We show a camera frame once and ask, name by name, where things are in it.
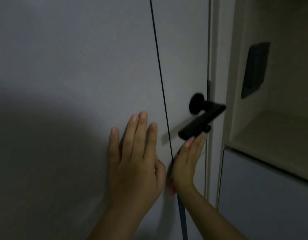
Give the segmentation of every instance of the shelf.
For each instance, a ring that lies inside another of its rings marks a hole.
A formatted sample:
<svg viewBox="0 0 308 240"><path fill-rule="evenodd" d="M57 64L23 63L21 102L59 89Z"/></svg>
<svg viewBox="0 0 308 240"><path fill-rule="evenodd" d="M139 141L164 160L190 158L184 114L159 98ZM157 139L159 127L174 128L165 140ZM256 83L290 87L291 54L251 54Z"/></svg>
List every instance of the shelf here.
<svg viewBox="0 0 308 240"><path fill-rule="evenodd" d="M308 118L261 112L227 144L308 180Z"/></svg>

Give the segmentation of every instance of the right hand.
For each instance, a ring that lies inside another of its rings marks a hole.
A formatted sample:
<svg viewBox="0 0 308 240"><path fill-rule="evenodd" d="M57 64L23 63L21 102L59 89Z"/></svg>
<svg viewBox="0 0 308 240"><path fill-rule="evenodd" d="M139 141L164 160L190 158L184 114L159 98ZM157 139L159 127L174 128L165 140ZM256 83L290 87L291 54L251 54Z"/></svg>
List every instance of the right hand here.
<svg viewBox="0 0 308 240"><path fill-rule="evenodd" d="M195 189L193 177L204 144L205 133L201 133L196 139L192 137L186 141L180 149L172 170L174 186L179 195Z"/></svg>

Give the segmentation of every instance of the lever handle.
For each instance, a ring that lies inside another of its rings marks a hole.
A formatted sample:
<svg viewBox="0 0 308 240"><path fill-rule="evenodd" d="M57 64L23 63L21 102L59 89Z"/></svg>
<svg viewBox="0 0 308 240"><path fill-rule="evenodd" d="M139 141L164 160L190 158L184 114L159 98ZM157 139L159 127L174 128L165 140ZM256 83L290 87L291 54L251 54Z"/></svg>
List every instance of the lever handle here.
<svg viewBox="0 0 308 240"><path fill-rule="evenodd" d="M197 115L201 110L204 110L205 113L196 117L178 132L178 136L185 141L202 132L208 133L211 130L209 123L218 117L226 109L226 106L206 101L203 94L196 93L191 98L189 109L191 114Z"/></svg>

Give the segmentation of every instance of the left hand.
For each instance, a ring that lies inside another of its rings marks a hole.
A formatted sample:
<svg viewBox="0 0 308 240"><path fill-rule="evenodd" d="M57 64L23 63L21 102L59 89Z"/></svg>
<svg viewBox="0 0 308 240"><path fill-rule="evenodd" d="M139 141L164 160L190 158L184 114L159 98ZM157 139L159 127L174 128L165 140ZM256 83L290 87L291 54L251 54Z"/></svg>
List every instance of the left hand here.
<svg viewBox="0 0 308 240"><path fill-rule="evenodd" d="M165 185L165 165L156 155L157 124L149 127L145 145L147 113L132 115L119 152L119 132L109 138L110 205L128 207L142 219L160 196Z"/></svg>

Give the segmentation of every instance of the hand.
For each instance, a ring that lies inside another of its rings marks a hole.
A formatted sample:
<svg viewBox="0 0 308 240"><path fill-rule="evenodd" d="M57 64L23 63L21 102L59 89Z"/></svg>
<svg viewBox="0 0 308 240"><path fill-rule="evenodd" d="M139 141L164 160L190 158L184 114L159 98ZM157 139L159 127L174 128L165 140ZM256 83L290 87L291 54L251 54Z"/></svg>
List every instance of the hand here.
<svg viewBox="0 0 308 240"><path fill-rule="evenodd" d="M198 159L201 156L205 144L205 133L201 133L196 139L192 137L184 143L176 158L172 176L176 192L182 198L183 194L194 190L193 177Z"/></svg>
<svg viewBox="0 0 308 240"><path fill-rule="evenodd" d="M165 166L156 155L157 124L147 129L146 112L132 115L119 152L119 132L113 128L109 138L110 205L128 207L142 219L160 196L165 185Z"/></svg>

